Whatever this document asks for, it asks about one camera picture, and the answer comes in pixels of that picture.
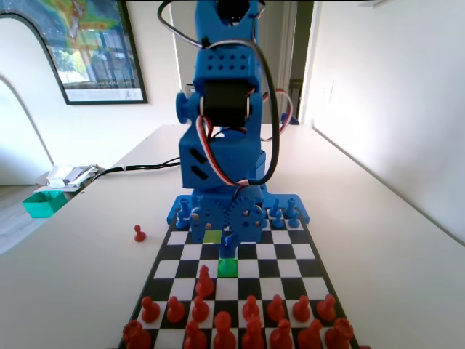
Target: floor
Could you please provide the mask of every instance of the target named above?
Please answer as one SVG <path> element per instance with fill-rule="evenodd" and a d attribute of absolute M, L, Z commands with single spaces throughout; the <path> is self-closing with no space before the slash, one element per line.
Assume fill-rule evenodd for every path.
<path fill-rule="evenodd" d="M 31 218 L 23 206 L 23 200 L 35 189 L 35 185 L 0 185 L 0 254 L 47 221 L 47 218 Z"/>

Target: blue gear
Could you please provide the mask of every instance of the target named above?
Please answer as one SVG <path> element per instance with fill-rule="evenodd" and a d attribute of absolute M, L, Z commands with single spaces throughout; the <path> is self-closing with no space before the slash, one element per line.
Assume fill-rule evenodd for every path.
<path fill-rule="evenodd" d="M 238 236 L 238 242 L 260 242 L 264 227 L 265 212 L 250 196 L 234 200 L 227 212 L 227 224 Z"/>
<path fill-rule="evenodd" d="M 190 213 L 189 221 L 194 244 L 202 244 L 205 230 L 223 231 L 226 226 L 226 210 L 217 200 L 202 198 L 199 207 Z"/>

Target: chessboard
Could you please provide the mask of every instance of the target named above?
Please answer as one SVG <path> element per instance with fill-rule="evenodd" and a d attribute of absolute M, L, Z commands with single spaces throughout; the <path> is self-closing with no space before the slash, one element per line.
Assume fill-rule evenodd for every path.
<path fill-rule="evenodd" d="M 270 349 L 271 332 L 277 323 L 267 315 L 267 306 L 276 294 L 283 298 L 286 318 L 291 324 L 293 348 L 297 348 L 297 335 L 315 319 L 319 319 L 323 328 L 320 331 L 322 348 L 327 349 L 325 333 L 333 322 L 324 321 L 316 311 L 317 304 L 326 295 L 336 298 L 336 318 L 346 318 L 339 298 L 326 273 L 321 258 L 316 250 L 307 224 L 300 217 L 298 228 L 292 228 L 285 220 L 281 229 L 274 229 L 271 220 L 263 228 L 260 243 L 242 243 L 239 245 L 237 278 L 218 278 L 217 269 L 219 253 L 213 244 L 194 244 L 189 230 L 176 228 L 176 219 L 171 222 L 166 237 L 161 245 L 140 298 L 130 320 L 138 320 L 142 328 L 150 333 L 151 347 L 154 349 L 180 349 L 185 339 L 185 327 L 192 320 L 193 300 L 196 296 L 195 285 L 202 265 L 209 268 L 209 275 L 214 282 L 214 292 L 204 301 L 209 306 L 209 316 L 199 323 L 206 334 L 209 346 L 213 348 L 214 317 L 220 311 L 227 311 L 231 316 L 231 332 L 236 337 L 236 347 L 246 332 L 246 320 L 242 308 L 247 297 L 252 294 L 260 309 L 262 336 L 265 347 Z M 292 306 L 302 295 L 310 300 L 310 319 L 298 322 L 292 315 Z M 142 298 L 150 296 L 160 305 L 160 316 L 150 324 L 142 320 Z M 185 306 L 185 316 L 178 324 L 172 324 L 166 317 L 167 302 L 176 296 Z M 351 349 L 359 349 L 357 340 L 350 341 Z M 121 341 L 118 349 L 126 348 Z"/>

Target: cable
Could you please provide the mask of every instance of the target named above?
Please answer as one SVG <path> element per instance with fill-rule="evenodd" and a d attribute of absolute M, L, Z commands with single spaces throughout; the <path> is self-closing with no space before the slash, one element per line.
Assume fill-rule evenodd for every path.
<path fill-rule="evenodd" d="M 98 177 L 107 175 L 109 173 L 114 173 L 114 172 L 137 171 L 140 169 L 146 169 L 146 170 L 147 169 L 165 169 L 167 167 L 179 166 L 181 164 L 180 162 L 172 162 L 177 159 L 179 159 L 179 157 L 162 162 L 161 164 L 158 164 L 158 165 L 129 165 L 129 166 L 112 167 L 111 169 L 106 169 L 105 171 L 100 172 L 97 176 L 92 178 L 92 182 L 94 182 Z"/>

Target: green square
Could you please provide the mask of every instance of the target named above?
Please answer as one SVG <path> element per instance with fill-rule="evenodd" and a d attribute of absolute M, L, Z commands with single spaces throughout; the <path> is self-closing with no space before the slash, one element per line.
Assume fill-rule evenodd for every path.
<path fill-rule="evenodd" d="M 221 244 L 221 230 L 205 230 L 204 244 Z"/>
<path fill-rule="evenodd" d="M 239 276 L 239 261 L 237 258 L 224 258 L 218 261 L 219 278 L 237 278 Z"/>

